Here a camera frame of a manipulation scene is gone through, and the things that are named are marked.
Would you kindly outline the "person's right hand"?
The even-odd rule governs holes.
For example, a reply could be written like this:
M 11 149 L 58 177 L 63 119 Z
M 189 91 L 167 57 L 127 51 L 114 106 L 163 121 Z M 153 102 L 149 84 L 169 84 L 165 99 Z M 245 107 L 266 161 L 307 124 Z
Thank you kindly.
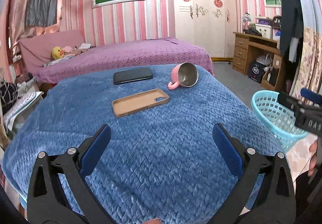
M 309 170 L 308 170 L 309 177 L 313 175 L 315 166 L 317 164 L 317 155 L 316 155 L 317 147 L 318 147 L 318 140 L 315 140 L 309 148 L 310 153 L 312 153 L 310 164 L 309 164 Z

